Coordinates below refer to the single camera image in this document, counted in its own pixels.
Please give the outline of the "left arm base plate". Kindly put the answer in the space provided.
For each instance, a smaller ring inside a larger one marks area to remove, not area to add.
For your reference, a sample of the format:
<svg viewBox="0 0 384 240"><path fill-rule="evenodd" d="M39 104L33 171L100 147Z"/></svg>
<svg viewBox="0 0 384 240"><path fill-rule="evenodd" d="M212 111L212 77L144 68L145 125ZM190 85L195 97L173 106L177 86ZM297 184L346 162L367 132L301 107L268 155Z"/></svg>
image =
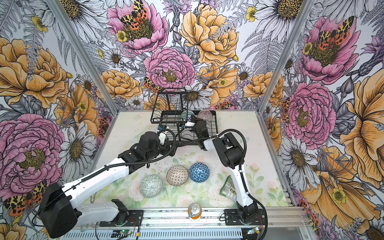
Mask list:
<svg viewBox="0 0 384 240"><path fill-rule="evenodd" d="M140 227L143 220L143 210L127 210L118 215L111 222L100 222L100 227Z"/></svg>

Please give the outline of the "pink striped bowl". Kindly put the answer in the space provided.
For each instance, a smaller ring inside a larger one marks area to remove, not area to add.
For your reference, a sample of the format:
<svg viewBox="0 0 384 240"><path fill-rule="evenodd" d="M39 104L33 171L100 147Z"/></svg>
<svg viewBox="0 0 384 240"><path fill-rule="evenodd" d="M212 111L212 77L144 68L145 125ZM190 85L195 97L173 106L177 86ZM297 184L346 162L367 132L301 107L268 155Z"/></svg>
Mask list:
<svg viewBox="0 0 384 240"><path fill-rule="evenodd" d="M211 113L210 110L201 110L198 113L198 118L206 122L210 122L213 119L213 114Z"/></svg>

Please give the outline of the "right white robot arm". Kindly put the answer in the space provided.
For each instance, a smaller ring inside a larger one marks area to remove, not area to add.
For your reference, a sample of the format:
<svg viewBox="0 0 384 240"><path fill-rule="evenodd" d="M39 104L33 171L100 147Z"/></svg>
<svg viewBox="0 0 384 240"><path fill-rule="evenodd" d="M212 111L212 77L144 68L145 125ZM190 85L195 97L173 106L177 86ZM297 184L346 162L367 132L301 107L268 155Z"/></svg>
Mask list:
<svg viewBox="0 0 384 240"><path fill-rule="evenodd" d="M185 127L191 129L197 137L188 144L197 143L203 151L215 151L222 165L229 170L237 193L239 218L245 224L250 223L259 213L262 204L248 190L244 169L247 142L244 135L238 130L226 129L212 136L204 120L187 122Z"/></svg>

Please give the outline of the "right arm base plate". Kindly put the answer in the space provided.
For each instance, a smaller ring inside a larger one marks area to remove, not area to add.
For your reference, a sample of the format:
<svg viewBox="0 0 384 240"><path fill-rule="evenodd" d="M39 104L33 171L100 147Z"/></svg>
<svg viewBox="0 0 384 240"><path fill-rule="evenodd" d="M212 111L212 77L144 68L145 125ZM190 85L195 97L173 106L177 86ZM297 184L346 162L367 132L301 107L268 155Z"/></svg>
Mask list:
<svg viewBox="0 0 384 240"><path fill-rule="evenodd" d="M225 224L227 226L266 226L267 214L264 210L251 213L239 212L239 209L224 209Z"/></svg>

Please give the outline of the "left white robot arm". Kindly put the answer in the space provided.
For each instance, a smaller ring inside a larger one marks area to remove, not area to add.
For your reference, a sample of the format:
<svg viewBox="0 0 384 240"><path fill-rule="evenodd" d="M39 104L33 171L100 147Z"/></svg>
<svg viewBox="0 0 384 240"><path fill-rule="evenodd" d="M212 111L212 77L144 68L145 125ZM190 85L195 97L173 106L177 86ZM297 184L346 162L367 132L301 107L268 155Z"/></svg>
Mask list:
<svg viewBox="0 0 384 240"><path fill-rule="evenodd" d="M169 129L146 132L137 144L119 154L102 168L64 185L49 185L42 198L38 216L50 238L59 238L74 227L97 222L124 225L129 217L122 201L112 199L104 204L83 202L107 185L175 153L177 134Z"/></svg>

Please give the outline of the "mint green bowl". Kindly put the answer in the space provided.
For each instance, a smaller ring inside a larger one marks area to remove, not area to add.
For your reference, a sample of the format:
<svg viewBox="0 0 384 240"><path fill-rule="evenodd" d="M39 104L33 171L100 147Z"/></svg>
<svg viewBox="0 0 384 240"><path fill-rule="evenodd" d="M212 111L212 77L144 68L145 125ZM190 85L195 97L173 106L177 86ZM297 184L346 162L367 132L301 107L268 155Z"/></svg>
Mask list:
<svg viewBox="0 0 384 240"><path fill-rule="evenodd" d="M195 116L195 113L193 111L190 111L190 110L184 110L180 114L180 118L183 121L188 121L188 119L190 119L191 116Z"/></svg>

